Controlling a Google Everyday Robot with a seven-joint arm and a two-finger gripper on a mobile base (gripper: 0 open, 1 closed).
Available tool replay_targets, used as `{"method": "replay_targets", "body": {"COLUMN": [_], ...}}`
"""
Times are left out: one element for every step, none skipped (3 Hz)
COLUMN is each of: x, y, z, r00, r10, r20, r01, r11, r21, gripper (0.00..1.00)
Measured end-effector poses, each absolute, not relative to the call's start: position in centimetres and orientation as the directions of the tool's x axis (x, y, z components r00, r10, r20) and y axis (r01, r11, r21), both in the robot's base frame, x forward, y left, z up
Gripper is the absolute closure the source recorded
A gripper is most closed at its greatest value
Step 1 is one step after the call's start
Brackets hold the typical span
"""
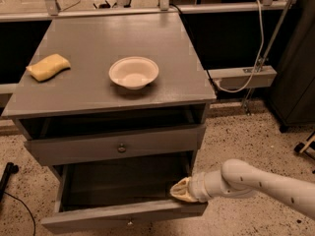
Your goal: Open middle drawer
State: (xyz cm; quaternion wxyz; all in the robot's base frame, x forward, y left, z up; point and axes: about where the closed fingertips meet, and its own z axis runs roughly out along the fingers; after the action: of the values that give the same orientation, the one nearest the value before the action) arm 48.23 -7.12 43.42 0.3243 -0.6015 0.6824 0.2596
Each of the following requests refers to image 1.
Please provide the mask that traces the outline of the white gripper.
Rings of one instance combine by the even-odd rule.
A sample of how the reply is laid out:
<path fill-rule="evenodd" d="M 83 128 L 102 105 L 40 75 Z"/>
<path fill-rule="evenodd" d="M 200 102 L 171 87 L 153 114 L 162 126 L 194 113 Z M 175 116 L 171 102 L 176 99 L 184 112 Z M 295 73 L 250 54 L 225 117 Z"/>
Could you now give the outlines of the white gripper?
<path fill-rule="evenodd" d="M 170 194 L 177 200 L 187 203 L 205 203 L 212 197 L 206 190 L 205 172 L 195 174 L 191 177 L 185 177 L 171 187 Z"/>

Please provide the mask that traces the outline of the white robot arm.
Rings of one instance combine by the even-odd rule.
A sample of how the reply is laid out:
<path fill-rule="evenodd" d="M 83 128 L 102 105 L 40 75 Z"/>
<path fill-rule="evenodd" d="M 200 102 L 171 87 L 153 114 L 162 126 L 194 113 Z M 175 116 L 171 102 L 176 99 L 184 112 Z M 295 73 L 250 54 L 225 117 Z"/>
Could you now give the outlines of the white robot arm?
<path fill-rule="evenodd" d="M 170 189 L 177 200 L 205 203 L 214 197 L 247 198 L 255 191 L 315 218 L 315 184 L 262 171 L 245 161 L 229 159 L 212 172 L 185 177 Z"/>

